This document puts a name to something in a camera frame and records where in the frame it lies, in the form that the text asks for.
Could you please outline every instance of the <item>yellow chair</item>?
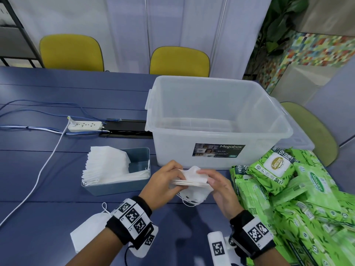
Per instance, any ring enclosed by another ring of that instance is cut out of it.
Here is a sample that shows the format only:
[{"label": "yellow chair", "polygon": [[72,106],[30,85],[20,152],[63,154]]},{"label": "yellow chair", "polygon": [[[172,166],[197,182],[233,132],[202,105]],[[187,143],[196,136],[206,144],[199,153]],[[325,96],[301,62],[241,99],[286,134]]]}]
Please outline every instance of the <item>yellow chair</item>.
[{"label": "yellow chair", "polygon": [[324,166],[335,161],[339,146],[326,126],[303,106],[293,102],[282,102],[281,105],[312,140],[315,145],[313,152]]},{"label": "yellow chair", "polygon": [[90,36],[47,35],[39,42],[39,50],[46,68],[104,71],[100,45]]},{"label": "yellow chair", "polygon": [[164,76],[209,76],[209,57],[188,47],[163,46],[154,50],[150,74]]}]

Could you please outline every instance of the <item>forearm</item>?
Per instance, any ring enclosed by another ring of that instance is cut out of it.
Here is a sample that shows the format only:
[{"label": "forearm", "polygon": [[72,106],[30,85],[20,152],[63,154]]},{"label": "forearm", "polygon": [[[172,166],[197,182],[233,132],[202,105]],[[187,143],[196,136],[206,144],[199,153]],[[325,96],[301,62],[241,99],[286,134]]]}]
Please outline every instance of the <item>forearm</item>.
[{"label": "forearm", "polygon": [[104,228],[66,266],[109,266],[122,247],[119,238]]},{"label": "forearm", "polygon": [[266,251],[254,260],[255,266],[290,266],[276,248]]}]

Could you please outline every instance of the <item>beige wall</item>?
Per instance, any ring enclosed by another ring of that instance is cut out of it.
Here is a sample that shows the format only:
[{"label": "beige wall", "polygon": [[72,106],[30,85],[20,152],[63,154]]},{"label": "beige wall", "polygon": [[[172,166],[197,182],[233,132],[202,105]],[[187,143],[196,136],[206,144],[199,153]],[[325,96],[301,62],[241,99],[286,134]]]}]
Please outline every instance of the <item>beige wall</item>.
[{"label": "beige wall", "polygon": [[302,33],[355,36],[355,0],[309,0],[307,11],[295,19]]}]

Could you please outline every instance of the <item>green plant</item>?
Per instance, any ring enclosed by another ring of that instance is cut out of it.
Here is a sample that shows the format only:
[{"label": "green plant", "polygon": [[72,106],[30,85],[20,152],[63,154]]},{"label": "green plant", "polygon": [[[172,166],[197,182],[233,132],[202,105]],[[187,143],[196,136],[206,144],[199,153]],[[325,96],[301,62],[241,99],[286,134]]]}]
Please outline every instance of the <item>green plant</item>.
[{"label": "green plant", "polygon": [[251,72],[258,70],[260,53],[265,56],[278,56],[289,40],[287,33],[294,27],[292,19],[308,7],[308,0],[272,0],[261,26],[258,39],[251,55]]}]

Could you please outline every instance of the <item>person's left arm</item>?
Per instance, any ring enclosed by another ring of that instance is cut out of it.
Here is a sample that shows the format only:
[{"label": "person's left arm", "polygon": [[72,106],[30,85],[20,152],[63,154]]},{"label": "person's left arm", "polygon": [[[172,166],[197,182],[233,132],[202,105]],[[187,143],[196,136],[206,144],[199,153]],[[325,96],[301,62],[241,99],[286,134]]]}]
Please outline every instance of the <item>person's left arm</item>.
[{"label": "person's left arm", "polygon": [[[176,161],[170,161],[152,175],[139,196],[144,199],[152,211],[162,207],[177,193],[187,186],[169,188],[169,183],[176,177],[186,180],[176,169],[182,166]],[[109,266],[122,249],[121,240],[109,228],[104,228],[90,243],[88,243],[66,266]]]}]

